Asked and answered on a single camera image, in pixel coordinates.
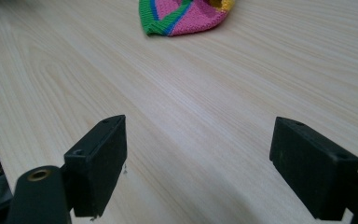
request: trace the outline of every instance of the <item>yellow knitted trim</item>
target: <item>yellow knitted trim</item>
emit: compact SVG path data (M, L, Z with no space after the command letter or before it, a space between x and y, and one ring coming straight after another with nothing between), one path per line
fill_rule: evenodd
M209 0L209 4L218 10L229 11L234 6L235 0Z

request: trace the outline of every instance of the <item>wood grain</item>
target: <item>wood grain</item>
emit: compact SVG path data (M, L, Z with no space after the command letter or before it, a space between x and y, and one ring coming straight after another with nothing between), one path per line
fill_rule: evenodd
M269 145L281 116L358 156L358 1L238 0L216 29L168 38L144 35L135 0L0 0L13 189L118 114L128 173L94 222L319 223Z

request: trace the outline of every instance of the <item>table surface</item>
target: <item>table surface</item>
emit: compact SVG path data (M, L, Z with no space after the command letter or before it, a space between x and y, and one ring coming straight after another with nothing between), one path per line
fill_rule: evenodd
M358 1L238 0L216 29L163 37L143 33L136 0L0 0L13 189L120 114L128 172L95 223L322 223L269 147L280 116L358 156Z

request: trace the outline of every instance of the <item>colorful knitted item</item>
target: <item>colorful knitted item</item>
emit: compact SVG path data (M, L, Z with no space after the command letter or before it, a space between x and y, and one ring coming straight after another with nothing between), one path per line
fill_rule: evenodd
M234 0L140 0L141 23L148 35L184 35L222 22Z

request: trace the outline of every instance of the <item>striped knitted fabric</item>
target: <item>striped knitted fabric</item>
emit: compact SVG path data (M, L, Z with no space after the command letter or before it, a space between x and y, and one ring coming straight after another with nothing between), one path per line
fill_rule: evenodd
M141 23L148 35L184 35L222 22L234 0L140 0Z

